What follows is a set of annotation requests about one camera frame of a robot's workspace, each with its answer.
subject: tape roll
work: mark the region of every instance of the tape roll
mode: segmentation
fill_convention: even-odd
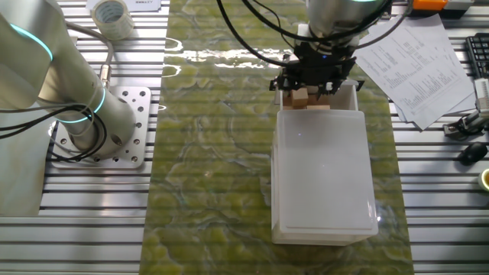
[[[484,191],[489,192],[489,169],[486,169],[479,174],[478,182],[479,186],[481,186]]]
[[[110,40],[121,40],[134,30],[128,6],[122,0],[101,0],[92,10],[92,19]]]

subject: wooden block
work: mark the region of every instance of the wooden block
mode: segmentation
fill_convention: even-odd
[[[283,107],[292,106],[292,99],[289,96],[283,96]]]
[[[317,95],[309,95],[307,105],[329,105],[329,98],[327,95],[322,95],[318,100]]]
[[[284,106],[282,109],[284,111],[286,111],[286,110],[305,110],[306,106],[301,106],[301,107]]]
[[[308,105],[308,110],[329,110],[329,105]]]
[[[298,90],[293,90],[290,92],[292,94],[292,106],[293,107],[303,107],[307,105],[309,96],[307,95],[307,89],[301,88]]]

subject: black cable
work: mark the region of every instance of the black cable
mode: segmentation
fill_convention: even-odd
[[[273,28],[275,31],[278,31],[279,33],[297,39],[297,40],[302,40],[302,41],[307,41],[307,42],[328,42],[331,40],[338,40],[341,38],[349,37],[352,35],[356,35],[362,31],[364,31],[366,28],[368,28],[370,25],[372,25],[385,11],[387,7],[392,3],[392,0],[386,0],[382,6],[374,13],[372,13],[370,16],[366,17],[361,24],[359,24],[357,27],[350,31],[344,31],[341,33],[337,34],[332,34],[328,37],[304,37],[300,36],[294,33],[291,33],[289,31],[284,30],[281,27],[276,26],[274,23],[270,22],[268,19],[266,19],[259,11],[256,10],[256,8],[253,7],[253,5],[248,1],[248,0],[242,0],[244,5],[248,8],[248,10],[253,13],[254,16],[258,18],[258,20],[262,21],[265,23],[268,27]]]
[[[56,159],[49,159],[50,161],[56,161],[56,162],[58,162],[58,161],[66,161],[66,162],[81,161],[81,160],[84,160],[88,157],[91,157],[93,154],[96,154],[102,148],[105,141],[107,140],[107,127],[105,126],[104,122],[102,121],[102,119],[100,119],[100,117],[97,114],[94,114],[94,115],[95,115],[95,119],[100,122],[100,125],[102,126],[102,130],[103,130],[103,136],[102,136],[102,140],[100,141],[100,143],[98,142],[99,138],[100,138],[99,129],[97,127],[95,127],[96,142],[90,148],[88,148],[87,150],[83,151],[81,154],[79,154],[75,157],[68,157],[68,158],[62,157],[56,153],[51,153],[51,154],[53,154],[53,156],[56,157]]]
[[[107,37],[103,36],[103,34],[100,34],[96,31],[93,31],[87,27],[82,27],[80,25],[74,24],[72,22],[66,21],[66,26],[74,31],[78,31],[82,34],[87,34],[91,37],[95,37],[99,39],[101,42],[103,42],[107,46],[107,59],[105,60],[104,64],[105,65],[110,65],[112,62],[112,58],[114,58],[114,46],[112,45],[112,42],[107,39]]]
[[[363,43],[362,45],[358,45],[355,49],[356,50],[359,50],[361,48],[365,48],[365,47],[368,47],[368,46],[371,46],[372,44],[375,44],[377,43],[378,41],[384,39],[385,37],[387,37],[389,34],[392,34],[393,31],[395,31],[397,29],[397,27],[399,27],[399,25],[401,23],[403,23],[404,19],[406,18],[406,16],[409,14],[409,12],[406,11],[405,13],[403,13],[401,15],[401,17],[399,18],[399,20],[396,22],[396,24],[394,24],[394,26],[392,26],[389,31],[386,31],[385,33],[383,33],[381,36],[371,40],[371,41],[368,41],[366,43]]]
[[[80,107],[81,107],[81,108],[85,108],[85,106],[84,106],[84,105],[73,105],[73,106],[71,106],[71,107],[65,107],[65,108],[62,108],[62,109],[56,110],[56,111],[54,111],[54,112],[51,112],[51,113],[49,113],[49,114],[47,114],[47,115],[45,115],[45,116],[43,116],[43,117],[41,117],[41,118],[36,118],[36,119],[34,119],[33,121],[25,122],[25,123],[23,123],[23,124],[19,124],[19,125],[13,125],[13,126],[8,126],[8,127],[2,127],[2,128],[0,128],[0,131],[10,131],[10,130],[19,129],[19,128],[25,128],[25,127],[28,127],[28,129],[29,129],[29,128],[32,128],[32,127],[34,127],[35,125],[37,125],[37,124],[41,123],[42,121],[47,120],[48,118],[52,118],[53,116],[58,115],[58,114],[60,114],[60,113],[62,113],[62,112],[68,112],[68,111],[77,111],[77,110],[78,110]],[[12,133],[10,133],[10,134],[4,134],[4,135],[0,135],[0,139],[3,139],[3,138],[9,138],[9,137],[11,137],[11,136],[13,136],[13,135],[14,135],[14,134],[13,134],[13,135],[11,135],[11,134],[12,134]]]
[[[222,15],[222,18],[224,19],[224,22],[226,23],[226,25],[228,26],[229,30],[232,32],[232,34],[235,36],[236,40],[246,49],[248,50],[251,54],[255,55],[256,57],[258,57],[259,59],[267,62],[267,63],[270,63],[270,64],[273,64],[273,65],[277,65],[277,66],[283,66],[283,67],[287,67],[287,68],[294,68],[294,69],[320,69],[320,68],[324,68],[325,66],[324,65],[320,65],[320,66],[302,66],[298,63],[285,63],[285,62],[280,62],[280,61],[276,61],[276,60],[273,60],[273,59],[270,59],[268,57],[264,57],[262,56],[260,53],[258,53],[255,49],[253,49],[250,45],[248,45],[246,43],[246,41],[238,34],[238,32],[236,31],[235,27],[232,25],[231,21],[229,20],[229,17],[226,13],[226,10],[224,9],[224,6],[222,5],[222,0],[216,0],[217,1],[217,5],[219,6],[219,10],[221,11],[221,15]],[[352,57],[350,59],[347,59],[347,60],[343,60],[343,61],[338,61],[338,62],[331,62],[329,63],[327,66],[335,66],[335,65],[342,65],[350,60],[355,60],[356,57]]]
[[[54,112],[51,112],[41,118],[37,118],[37,119],[34,119],[33,121],[29,121],[29,122],[26,122],[26,123],[23,123],[23,124],[20,124],[20,125],[13,125],[13,126],[8,126],[8,127],[3,127],[3,128],[0,128],[0,131],[10,131],[10,130],[14,130],[14,129],[18,129],[17,131],[14,131],[12,133],[8,133],[8,134],[3,134],[3,135],[0,135],[0,140],[1,139],[5,139],[5,138],[10,138],[10,137],[13,137],[15,136],[16,134],[20,134],[32,127],[34,127],[35,125],[38,125],[40,124],[41,122],[43,121],[46,121],[47,119],[49,118],[52,118],[53,116],[55,115],[58,115],[60,113],[63,113],[63,112],[71,112],[71,111],[83,111],[86,107],[84,105],[73,105],[73,106],[70,106],[70,107],[66,107],[66,108],[62,108],[62,109],[59,109],[59,110],[56,110]],[[95,118],[92,117],[92,114],[91,112],[86,112],[86,111],[83,111],[82,112],[90,121],[92,119],[96,119],[100,122],[100,125],[102,126],[102,129],[103,129],[103,136],[102,136],[102,141],[99,143],[99,139],[100,139],[100,133],[99,133],[99,129],[97,127],[95,127],[95,130],[96,130],[96,142],[90,147],[88,148],[87,150],[83,151],[81,154],[75,156],[75,157],[70,157],[70,158],[66,158],[66,157],[61,157],[60,155],[58,154],[55,154],[55,153],[52,153],[55,157],[57,157],[57,159],[51,159],[51,161],[67,161],[67,162],[71,162],[73,160],[75,161],[80,161],[82,159],[85,159],[87,157],[90,157],[92,156],[93,154],[95,154],[97,151],[99,151],[103,144],[105,143],[105,141],[107,140],[107,128],[105,126],[105,124],[103,123],[103,121],[100,119],[100,117],[97,115],[97,114],[94,114]]]
[[[271,8],[268,8],[266,5],[261,4],[258,0],[253,0],[253,2],[257,3],[257,5],[260,5],[262,8],[268,10],[273,15],[275,15],[275,17],[277,18],[277,21],[278,21],[278,27],[279,28],[282,28],[282,24],[280,22],[280,18],[278,17],[278,14],[275,11],[273,11]],[[284,35],[283,34],[280,34],[280,36],[285,41],[285,43],[287,43],[287,45],[289,45],[292,48],[292,50],[293,50],[293,45],[289,41],[287,41],[287,39],[285,39]]]

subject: metal bracket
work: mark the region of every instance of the metal bracket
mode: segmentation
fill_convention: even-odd
[[[357,86],[357,92],[360,91],[361,87],[364,86],[365,80],[357,80],[358,86]]]
[[[111,93],[124,99],[134,110],[136,125],[134,126],[132,138],[109,158],[101,160],[94,155],[78,163],[53,162],[53,166],[60,169],[136,170],[144,164],[151,91],[146,87],[119,86],[111,87]],[[55,141],[70,150],[79,150],[71,142],[68,132],[62,124],[59,124]],[[53,152],[63,157],[73,157],[73,154],[56,145],[54,145]]]

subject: blue led ring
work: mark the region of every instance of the blue led ring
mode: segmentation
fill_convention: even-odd
[[[15,26],[14,24],[10,24],[14,30],[16,30],[19,34],[22,34],[26,37],[29,37],[30,39],[36,41],[38,44],[40,44],[46,51],[47,51],[47,54],[49,54],[49,57],[51,58],[51,61],[53,61],[53,53],[51,52],[51,50],[49,49],[49,47],[43,42],[41,41],[39,38],[37,38],[35,35],[31,34],[30,32],[26,31],[25,29],[21,28],[21,27],[18,27],[18,26]]]
[[[100,110],[100,108],[102,107],[102,105],[104,105],[104,101],[105,101],[105,89],[104,89],[104,94],[102,96],[102,100],[100,101],[99,107],[97,107],[97,109],[95,109],[95,111],[93,111],[94,114],[96,114]],[[61,121],[63,123],[78,123],[78,122],[85,121],[85,120],[87,120],[89,118],[85,117],[85,118],[79,119],[77,121],[62,121],[61,119],[58,119],[58,121]]]

